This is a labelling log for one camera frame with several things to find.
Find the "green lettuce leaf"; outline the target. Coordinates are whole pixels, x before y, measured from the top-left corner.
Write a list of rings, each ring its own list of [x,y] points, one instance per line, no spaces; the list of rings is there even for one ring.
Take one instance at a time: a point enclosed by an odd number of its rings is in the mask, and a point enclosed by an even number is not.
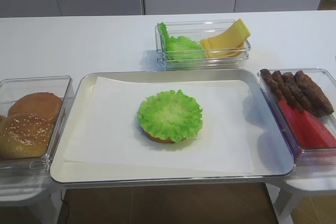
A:
[[[186,36],[170,36],[165,23],[157,24],[161,37],[161,46],[167,60],[197,60],[204,59],[202,47]]]
[[[145,133],[179,143],[203,128],[203,109],[182,90],[162,91],[142,101],[138,121]]]

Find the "green lettuce leaf in container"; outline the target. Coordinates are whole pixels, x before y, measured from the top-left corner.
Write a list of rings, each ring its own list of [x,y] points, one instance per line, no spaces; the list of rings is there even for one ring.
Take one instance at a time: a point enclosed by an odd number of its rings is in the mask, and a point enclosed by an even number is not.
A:
[[[161,37],[161,46],[167,60],[197,60],[204,59],[202,47],[186,36],[170,36],[165,23],[157,24]]]

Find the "clear lettuce cheese container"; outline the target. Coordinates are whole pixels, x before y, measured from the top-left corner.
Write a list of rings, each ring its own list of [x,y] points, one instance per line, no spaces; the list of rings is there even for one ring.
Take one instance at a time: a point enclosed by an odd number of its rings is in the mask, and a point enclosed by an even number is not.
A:
[[[235,21],[234,19],[225,20],[203,20],[196,22],[170,22],[165,23],[170,36],[186,36],[200,45],[202,39],[208,39],[211,47],[215,47],[213,41],[218,35],[225,32]],[[227,58],[204,58],[197,60],[167,60],[165,52],[161,46],[161,37],[155,27],[156,36],[156,55],[158,64],[165,70],[177,69],[200,69],[200,68],[239,68],[242,67],[249,58],[251,49],[250,43],[247,40],[245,48],[241,54],[235,57]]]

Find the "flat yellow cheese slices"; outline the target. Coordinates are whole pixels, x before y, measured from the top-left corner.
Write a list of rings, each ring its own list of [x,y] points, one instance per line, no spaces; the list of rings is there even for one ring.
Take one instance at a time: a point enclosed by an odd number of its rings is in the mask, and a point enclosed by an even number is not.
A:
[[[231,48],[216,48],[211,47],[208,39],[202,39],[200,41],[201,47],[205,51],[206,58],[227,58],[227,57],[235,57],[242,53],[245,48],[245,43]]]

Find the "upright yellow cheese slice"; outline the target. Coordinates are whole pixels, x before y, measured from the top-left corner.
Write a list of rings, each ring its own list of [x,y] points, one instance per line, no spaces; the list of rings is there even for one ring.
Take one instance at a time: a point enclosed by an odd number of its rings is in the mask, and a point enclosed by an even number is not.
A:
[[[236,48],[250,36],[242,19],[235,21],[225,32],[214,38],[215,48]]]

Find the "bottom bun half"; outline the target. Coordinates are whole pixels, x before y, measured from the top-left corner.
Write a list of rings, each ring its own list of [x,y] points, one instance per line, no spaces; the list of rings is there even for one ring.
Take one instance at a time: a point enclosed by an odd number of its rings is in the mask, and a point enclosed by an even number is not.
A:
[[[154,137],[154,136],[150,135],[149,133],[146,133],[146,135],[150,140],[158,142],[158,143],[174,144],[174,141],[172,141],[170,138],[161,139],[159,137]]]

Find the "white parchment paper sheet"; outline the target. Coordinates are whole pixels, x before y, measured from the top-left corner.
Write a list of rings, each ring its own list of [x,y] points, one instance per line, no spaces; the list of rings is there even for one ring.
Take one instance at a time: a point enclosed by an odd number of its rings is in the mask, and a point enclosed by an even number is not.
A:
[[[202,108],[194,137],[165,144],[139,125],[140,104],[161,91],[182,91]],[[72,133],[64,158],[71,162],[152,166],[250,174],[243,81],[132,83],[99,77]]]

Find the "brown patty leftmost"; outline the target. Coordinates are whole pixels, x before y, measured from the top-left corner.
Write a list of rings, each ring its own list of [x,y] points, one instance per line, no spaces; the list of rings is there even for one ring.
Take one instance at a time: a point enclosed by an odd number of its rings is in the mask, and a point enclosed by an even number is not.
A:
[[[268,89],[272,92],[277,101],[283,99],[282,92],[279,90],[277,82],[272,78],[272,75],[268,69],[260,70],[261,78],[267,85]]]

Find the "brown patty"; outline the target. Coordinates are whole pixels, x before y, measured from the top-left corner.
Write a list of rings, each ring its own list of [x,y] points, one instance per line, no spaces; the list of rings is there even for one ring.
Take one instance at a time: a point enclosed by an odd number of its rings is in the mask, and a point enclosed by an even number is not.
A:
[[[334,108],[322,89],[302,70],[295,73],[295,81],[311,103],[317,116],[330,115]]]
[[[268,89],[272,92],[277,101],[283,99],[282,92],[279,90],[277,82],[272,78],[272,75],[268,69],[260,70],[261,78],[267,85]]]
[[[272,73],[272,78],[274,81],[277,82],[279,90],[282,92],[282,95],[287,101],[287,104],[292,109],[297,109],[300,113],[304,112],[304,108],[301,106],[301,104],[295,99],[295,97],[292,95],[289,87],[286,85],[286,83],[282,79],[281,72],[279,70],[274,71]]]
[[[282,74],[282,79],[290,89],[292,95],[297,100],[298,103],[308,112],[310,112],[315,117],[319,117],[321,114],[317,111],[308,98],[304,95],[303,91],[299,88],[295,81],[295,76],[291,72],[286,72]]]

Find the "plain orange bun back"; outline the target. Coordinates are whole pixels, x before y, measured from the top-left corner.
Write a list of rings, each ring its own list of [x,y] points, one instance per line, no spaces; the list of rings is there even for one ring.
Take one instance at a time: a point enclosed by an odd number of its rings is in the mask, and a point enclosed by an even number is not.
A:
[[[62,106],[62,99],[53,93],[37,92],[17,100],[8,110],[8,116],[29,113],[37,114],[55,123]]]

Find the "silver metal tray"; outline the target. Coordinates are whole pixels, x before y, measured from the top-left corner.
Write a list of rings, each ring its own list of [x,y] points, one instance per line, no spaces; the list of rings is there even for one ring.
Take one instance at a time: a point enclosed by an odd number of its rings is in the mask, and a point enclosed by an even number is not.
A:
[[[243,101],[248,125],[247,143],[253,171],[250,174],[208,172],[204,170],[160,168],[152,166],[71,162],[64,158],[72,133],[99,77],[132,83],[243,81],[249,95]],[[59,183],[78,187],[104,184],[192,184],[213,180],[263,180],[290,174],[295,166],[293,155],[264,98],[255,75],[244,69],[191,70],[165,72],[92,73],[79,83],[75,100],[50,167],[52,178]]]

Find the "red tomato slice left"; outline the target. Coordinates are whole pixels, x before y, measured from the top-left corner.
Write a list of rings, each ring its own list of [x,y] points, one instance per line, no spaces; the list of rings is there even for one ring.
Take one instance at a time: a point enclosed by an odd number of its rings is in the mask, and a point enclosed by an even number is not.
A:
[[[281,111],[286,118],[299,146],[304,149],[311,148],[308,133],[301,121],[303,114],[300,113],[298,109],[293,109],[285,100],[280,100],[278,105],[281,108]]]

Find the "red tomato slice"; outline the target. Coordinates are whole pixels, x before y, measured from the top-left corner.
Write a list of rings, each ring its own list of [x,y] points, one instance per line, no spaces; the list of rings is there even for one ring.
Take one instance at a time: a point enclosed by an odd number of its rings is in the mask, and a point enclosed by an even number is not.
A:
[[[301,121],[308,133],[311,149],[335,148],[335,136],[312,114],[305,111]]]
[[[301,134],[298,137],[300,146],[304,149],[326,148],[326,143],[322,138],[324,125],[310,113],[301,113],[297,109],[293,109],[294,122]]]
[[[304,149],[311,148],[308,133],[301,121],[303,114],[300,113],[298,109],[293,109],[285,100],[280,100],[278,105],[281,108],[281,111],[286,118],[299,146]]]

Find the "clear bun container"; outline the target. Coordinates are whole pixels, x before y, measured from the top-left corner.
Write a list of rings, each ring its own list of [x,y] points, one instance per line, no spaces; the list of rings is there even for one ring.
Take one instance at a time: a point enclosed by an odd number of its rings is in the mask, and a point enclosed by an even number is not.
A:
[[[49,92],[62,99],[49,145],[40,157],[5,159],[1,157],[1,177],[37,175],[48,172],[74,101],[70,76],[4,79],[1,81],[1,121],[20,98],[37,92]]]

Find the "clear patty tomato container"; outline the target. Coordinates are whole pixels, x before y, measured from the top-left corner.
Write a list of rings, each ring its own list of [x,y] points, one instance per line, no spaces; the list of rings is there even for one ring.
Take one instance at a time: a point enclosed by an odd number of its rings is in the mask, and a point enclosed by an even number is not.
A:
[[[293,75],[299,70],[307,74],[323,91],[325,96],[331,102],[334,112],[330,115],[320,115],[317,119],[335,136],[335,80],[325,69],[280,69],[281,75],[286,72],[291,72]],[[284,117],[281,108],[278,105],[277,99],[268,89],[267,85],[261,78],[260,71],[258,73],[260,84],[264,96],[269,103],[272,112],[279,124],[279,127],[284,135],[284,138],[289,146],[298,166],[310,165],[334,165],[335,164],[335,148],[318,148],[318,149],[304,149],[299,146],[286,118]]]

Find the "red tomato slice middle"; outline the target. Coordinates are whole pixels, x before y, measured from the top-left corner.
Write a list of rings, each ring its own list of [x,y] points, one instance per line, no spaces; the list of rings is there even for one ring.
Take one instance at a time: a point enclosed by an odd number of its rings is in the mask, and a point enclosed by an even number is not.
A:
[[[297,109],[293,109],[294,122],[301,134],[298,137],[300,146],[304,149],[326,148],[326,143],[322,138],[324,125],[310,113],[301,113]]]

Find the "sesame bun front right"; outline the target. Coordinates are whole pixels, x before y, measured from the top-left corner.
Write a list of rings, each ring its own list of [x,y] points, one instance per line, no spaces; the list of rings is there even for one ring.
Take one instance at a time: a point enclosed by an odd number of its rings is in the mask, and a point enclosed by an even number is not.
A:
[[[1,157],[5,159],[40,157],[45,154],[55,125],[29,113],[1,121]]]

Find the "brown patty rightmost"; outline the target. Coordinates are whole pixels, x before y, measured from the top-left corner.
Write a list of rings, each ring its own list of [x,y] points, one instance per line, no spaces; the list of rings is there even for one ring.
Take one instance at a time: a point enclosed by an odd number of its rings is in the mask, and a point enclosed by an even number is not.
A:
[[[330,115],[334,108],[322,89],[302,70],[295,73],[295,81],[311,103],[317,116]]]

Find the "red tomato slice right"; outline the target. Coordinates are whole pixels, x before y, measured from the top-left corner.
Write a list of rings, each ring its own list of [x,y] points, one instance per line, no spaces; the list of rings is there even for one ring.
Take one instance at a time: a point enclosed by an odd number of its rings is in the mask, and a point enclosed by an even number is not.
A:
[[[301,121],[308,133],[311,149],[335,148],[335,136],[312,114],[305,111]]]

